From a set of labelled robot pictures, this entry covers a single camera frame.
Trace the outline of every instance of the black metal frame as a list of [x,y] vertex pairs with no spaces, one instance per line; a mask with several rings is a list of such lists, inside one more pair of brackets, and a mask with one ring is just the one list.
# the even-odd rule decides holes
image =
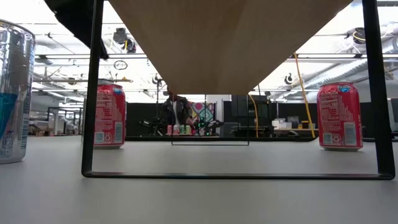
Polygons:
[[[77,111],[70,111],[68,109],[79,109],[79,112]],[[80,124],[81,124],[81,111],[83,110],[83,108],[79,108],[79,107],[68,107],[68,108],[62,108],[62,107],[57,107],[57,106],[53,106],[53,107],[48,107],[47,108],[47,121],[50,121],[50,112],[51,110],[59,110],[59,111],[64,111],[65,112],[65,117],[67,116],[67,112],[73,112],[73,124],[75,124],[76,121],[76,114],[79,113],[79,124],[78,124],[78,134],[81,134],[81,130],[82,128],[80,128]],[[66,134],[66,122],[64,122],[63,124],[63,134]]]
[[391,143],[386,81],[381,50],[381,36],[376,0],[363,0],[366,50],[368,55],[371,102],[375,110],[375,142],[377,174],[132,174],[124,172],[96,172],[93,165],[93,143],[97,96],[98,67],[100,63],[100,40],[104,0],[95,0],[93,30],[91,37],[90,71],[88,80],[87,113],[81,173],[85,177],[132,178],[132,179],[308,179],[308,180],[391,180],[395,177],[394,155]]

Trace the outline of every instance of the wooden tabletop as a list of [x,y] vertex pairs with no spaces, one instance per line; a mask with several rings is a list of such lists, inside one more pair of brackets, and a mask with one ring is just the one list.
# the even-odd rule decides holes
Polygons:
[[174,93],[237,95],[351,1],[109,0]]

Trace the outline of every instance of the blue and silver can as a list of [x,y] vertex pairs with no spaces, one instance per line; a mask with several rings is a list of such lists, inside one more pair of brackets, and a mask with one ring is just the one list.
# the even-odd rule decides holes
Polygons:
[[0,164],[26,154],[34,46],[33,33],[0,20]]

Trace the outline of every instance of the nutrition label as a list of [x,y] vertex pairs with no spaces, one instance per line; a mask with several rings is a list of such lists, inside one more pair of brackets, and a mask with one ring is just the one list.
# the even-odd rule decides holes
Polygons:
[[95,144],[119,142],[116,121],[122,120],[122,114],[111,92],[98,92],[95,118]]
[[340,110],[338,94],[331,93],[321,98],[321,116],[324,131],[340,130]]

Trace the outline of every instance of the table surface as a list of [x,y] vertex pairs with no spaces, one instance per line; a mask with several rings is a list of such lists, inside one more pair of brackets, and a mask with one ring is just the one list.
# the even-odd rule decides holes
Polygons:
[[[131,180],[80,175],[76,136],[29,138],[0,165],[0,223],[396,223],[398,183],[354,180]],[[328,152],[314,142],[96,150],[94,169],[140,172],[375,172],[374,144]]]

